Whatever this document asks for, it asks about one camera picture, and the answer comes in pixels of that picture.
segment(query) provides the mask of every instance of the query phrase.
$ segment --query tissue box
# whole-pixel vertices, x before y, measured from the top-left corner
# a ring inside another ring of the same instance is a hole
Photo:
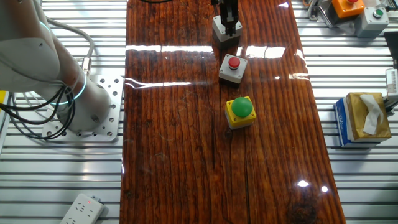
[[[349,136],[352,136],[352,132],[348,131],[349,126],[349,117],[347,116],[345,105],[344,105],[345,98],[342,98],[337,101],[333,105],[335,109],[335,115],[337,120],[337,127],[338,127],[338,135],[339,135],[339,143],[342,148],[366,148],[370,149],[374,146],[377,146],[379,142],[351,142]]]
[[[365,119],[368,115],[368,107],[360,98],[361,95],[372,95],[378,103],[381,112],[383,113],[383,121],[380,124],[380,116],[377,121],[376,133],[371,135],[365,133],[363,128],[365,126]],[[384,106],[381,93],[348,93],[346,97],[347,109],[351,129],[353,132],[353,142],[382,142],[391,138],[390,126],[387,120],[386,108]]]

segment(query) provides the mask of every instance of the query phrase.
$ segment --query orange device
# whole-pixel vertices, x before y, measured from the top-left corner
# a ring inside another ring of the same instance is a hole
[[[365,8],[362,0],[332,0],[331,3],[339,18],[358,16]]]

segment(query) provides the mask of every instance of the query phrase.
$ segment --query white power strip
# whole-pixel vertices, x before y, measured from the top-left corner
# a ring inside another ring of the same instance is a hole
[[[84,194],[80,194],[69,208],[61,224],[94,224],[103,209],[103,204]]]

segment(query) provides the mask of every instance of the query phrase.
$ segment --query metal mounting plate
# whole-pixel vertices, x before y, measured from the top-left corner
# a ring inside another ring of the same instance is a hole
[[[56,139],[49,140],[49,142],[106,143],[117,140],[124,85],[123,77],[117,75],[92,75],[90,79],[94,83],[101,85],[109,93],[112,107],[108,117],[92,131],[75,133],[71,130],[66,130],[66,135],[61,135]],[[47,110],[47,115],[50,116],[51,114],[52,110]],[[43,127],[42,135],[47,136],[47,133],[56,133],[60,127],[62,127],[62,124],[59,121],[48,122]]]

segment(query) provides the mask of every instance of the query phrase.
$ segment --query green button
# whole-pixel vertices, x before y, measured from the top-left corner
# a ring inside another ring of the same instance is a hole
[[[383,11],[381,11],[380,9],[376,9],[376,14],[379,16],[383,15]]]
[[[253,111],[253,104],[245,97],[236,98],[232,102],[232,112],[241,118],[249,116]]]

